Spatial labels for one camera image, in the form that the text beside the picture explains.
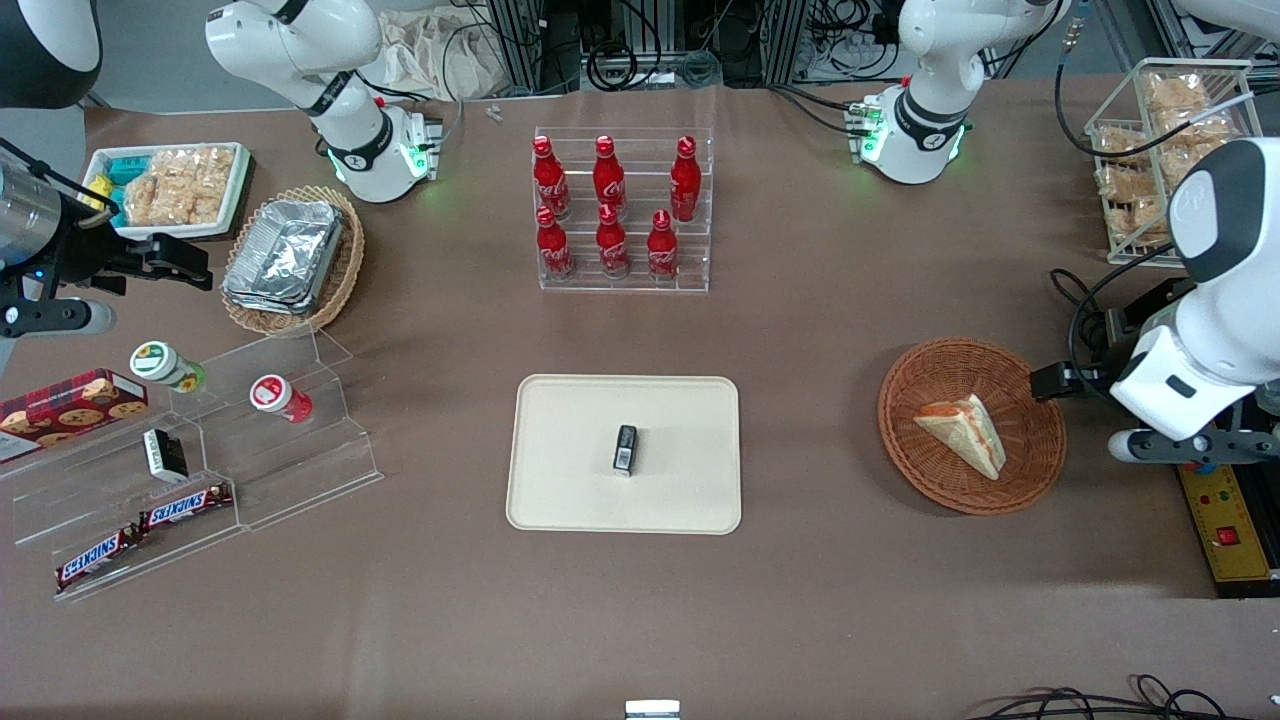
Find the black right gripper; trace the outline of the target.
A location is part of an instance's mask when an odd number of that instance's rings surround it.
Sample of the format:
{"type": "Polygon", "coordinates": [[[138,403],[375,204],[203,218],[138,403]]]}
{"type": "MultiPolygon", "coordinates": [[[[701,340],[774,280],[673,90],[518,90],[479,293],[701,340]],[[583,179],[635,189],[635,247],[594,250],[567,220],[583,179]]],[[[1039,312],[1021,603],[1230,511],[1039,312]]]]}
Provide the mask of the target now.
{"type": "Polygon", "coordinates": [[[146,247],[120,237],[74,237],[60,249],[60,286],[96,287],[123,296],[125,278],[142,281],[174,281],[210,292],[212,273],[209,254],[197,245],[170,234],[148,237],[148,263],[146,247]]]}

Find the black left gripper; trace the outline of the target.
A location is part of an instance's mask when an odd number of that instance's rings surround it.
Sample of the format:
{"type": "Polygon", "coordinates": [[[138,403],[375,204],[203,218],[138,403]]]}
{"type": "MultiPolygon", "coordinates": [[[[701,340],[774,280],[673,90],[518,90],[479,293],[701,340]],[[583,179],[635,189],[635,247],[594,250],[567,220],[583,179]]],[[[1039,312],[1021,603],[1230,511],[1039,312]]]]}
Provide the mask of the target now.
{"type": "Polygon", "coordinates": [[[1111,366],[1073,363],[1042,366],[1029,374],[1030,395],[1038,404],[1079,395],[1106,396],[1114,383],[1111,366]]]}

